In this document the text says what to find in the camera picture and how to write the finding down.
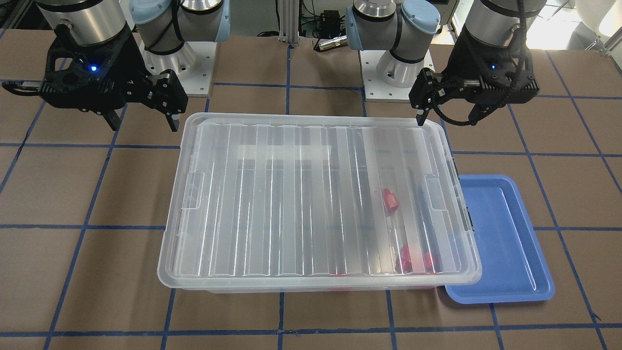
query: blue tray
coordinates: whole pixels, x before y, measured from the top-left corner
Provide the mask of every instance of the blue tray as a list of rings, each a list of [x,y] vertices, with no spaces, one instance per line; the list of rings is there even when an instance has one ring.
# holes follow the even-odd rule
[[[521,195],[504,175],[461,175],[482,264],[474,285],[446,286],[461,304],[542,301],[555,286]]]

